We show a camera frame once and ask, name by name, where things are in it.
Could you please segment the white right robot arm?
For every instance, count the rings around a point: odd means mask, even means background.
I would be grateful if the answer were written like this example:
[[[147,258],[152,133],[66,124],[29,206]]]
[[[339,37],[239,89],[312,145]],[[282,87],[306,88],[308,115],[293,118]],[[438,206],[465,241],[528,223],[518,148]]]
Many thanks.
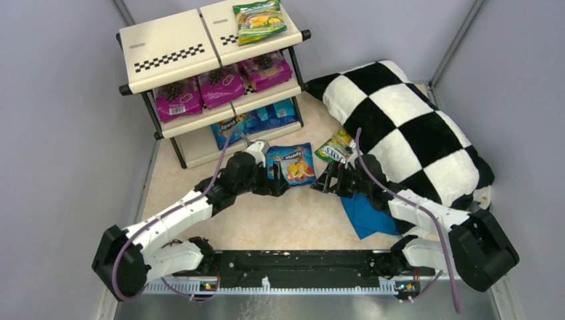
[[[402,235],[390,249],[397,271],[445,271],[485,292],[519,264],[517,250],[491,212],[445,207],[383,177],[376,158],[363,155],[354,163],[331,161],[310,187],[339,197],[364,195],[373,208],[390,215]]]

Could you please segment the blue cloth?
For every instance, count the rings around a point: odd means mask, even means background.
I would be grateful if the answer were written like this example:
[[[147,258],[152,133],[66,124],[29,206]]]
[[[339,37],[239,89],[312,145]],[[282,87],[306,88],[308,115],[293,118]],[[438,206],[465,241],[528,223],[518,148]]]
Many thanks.
[[[340,198],[344,211],[359,239],[375,233],[400,235],[394,219],[371,206],[366,196],[355,193],[351,198]]]

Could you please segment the blue Skittles candy bag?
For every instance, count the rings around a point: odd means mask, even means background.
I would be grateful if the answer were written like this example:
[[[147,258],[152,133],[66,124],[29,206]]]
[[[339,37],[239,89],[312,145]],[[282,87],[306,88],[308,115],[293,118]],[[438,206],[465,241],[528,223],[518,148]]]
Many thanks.
[[[279,162],[282,175],[291,187],[310,185],[316,181],[310,143],[272,146],[265,154],[269,179],[274,178],[274,163]]]

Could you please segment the blue candy bag on shelf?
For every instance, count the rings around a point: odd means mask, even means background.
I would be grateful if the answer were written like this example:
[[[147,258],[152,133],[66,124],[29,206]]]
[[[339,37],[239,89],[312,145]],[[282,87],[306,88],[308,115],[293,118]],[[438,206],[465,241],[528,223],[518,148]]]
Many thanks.
[[[247,119],[247,116],[239,115],[230,119],[219,121],[211,125],[213,137],[217,143],[217,147],[221,150],[225,143],[232,145],[246,137],[252,121]]]
[[[284,127],[298,121],[291,99],[260,107],[247,113],[247,133],[253,134]]]

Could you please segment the purple grape candy bag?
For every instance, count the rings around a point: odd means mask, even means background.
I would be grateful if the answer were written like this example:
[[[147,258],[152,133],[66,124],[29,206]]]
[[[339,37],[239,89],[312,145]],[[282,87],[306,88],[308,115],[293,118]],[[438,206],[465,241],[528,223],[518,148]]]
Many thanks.
[[[238,66],[256,92],[280,85],[292,78],[292,69],[280,51],[239,61]]]
[[[245,95],[245,84],[237,64],[226,65],[197,76],[207,109],[220,107]]]
[[[196,77],[189,77],[156,89],[155,105],[163,123],[203,112],[204,101]]]

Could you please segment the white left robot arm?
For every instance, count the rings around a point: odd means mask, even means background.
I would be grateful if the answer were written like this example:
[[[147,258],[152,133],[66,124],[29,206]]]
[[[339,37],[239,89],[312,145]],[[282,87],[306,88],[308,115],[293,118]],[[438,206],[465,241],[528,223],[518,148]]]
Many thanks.
[[[239,151],[225,168],[167,209],[124,229],[114,225],[105,230],[92,269],[118,301],[137,298],[155,279],[179,271],[208,271],[214,250],[206,239],[168,244],[190,226],[233,205],[239,195],[280,197],[290,187],[285,177],[281,162],[268,165],[250,151]]]

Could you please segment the green Fox's candy bag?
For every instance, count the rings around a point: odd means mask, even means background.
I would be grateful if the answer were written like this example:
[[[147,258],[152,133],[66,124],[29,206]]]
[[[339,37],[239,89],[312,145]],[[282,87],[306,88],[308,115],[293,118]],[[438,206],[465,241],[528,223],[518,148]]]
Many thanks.
[[[339,129],[329,140],[323,143],[314,153],[323,161],[346,163],[353,154],[351,143],[353,138],[344,130]]]

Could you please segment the black white checkered pillow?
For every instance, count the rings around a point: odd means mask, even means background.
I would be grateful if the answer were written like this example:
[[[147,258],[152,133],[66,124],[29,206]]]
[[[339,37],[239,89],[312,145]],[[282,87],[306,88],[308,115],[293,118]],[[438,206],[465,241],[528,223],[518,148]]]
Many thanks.
[[[389,60],[310,80],[307,92],[376,157],[384,180],[454,209],[491,205],[494,174],[460,127]]]

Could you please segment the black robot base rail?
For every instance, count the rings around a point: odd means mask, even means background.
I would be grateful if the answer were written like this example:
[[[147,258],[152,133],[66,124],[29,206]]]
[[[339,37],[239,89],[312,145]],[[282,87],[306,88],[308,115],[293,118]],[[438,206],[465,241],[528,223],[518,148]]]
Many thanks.
[[[178,271],[175,277],[219,279],[222,289],[259,287],[264,278],[275,289],[378,287],[397,276],[433,276],[429,267],[410,267],[388,250],[224,250],[205,267]]]

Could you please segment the green yellow candy bag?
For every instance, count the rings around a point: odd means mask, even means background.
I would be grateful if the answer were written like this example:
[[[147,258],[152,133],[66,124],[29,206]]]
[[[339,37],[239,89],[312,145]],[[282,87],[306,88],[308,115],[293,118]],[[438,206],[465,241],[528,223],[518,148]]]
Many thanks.
[[[285,32],[281,2],[258,1],[232,6],[237,22],[238,45],[249,45]]]

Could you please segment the cream three-tier shelf rack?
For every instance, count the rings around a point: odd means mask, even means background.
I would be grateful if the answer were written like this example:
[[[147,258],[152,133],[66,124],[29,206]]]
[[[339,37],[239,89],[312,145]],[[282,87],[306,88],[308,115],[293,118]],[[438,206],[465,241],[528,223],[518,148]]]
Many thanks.
[[[128,82],[182,168],[245,148],[236,130],[269,105],[290,103],[290,121],[251,139],[271,140],[302,125],[304,82],[294,46],[309,39],[279,1],[222,1],[117,33]]]

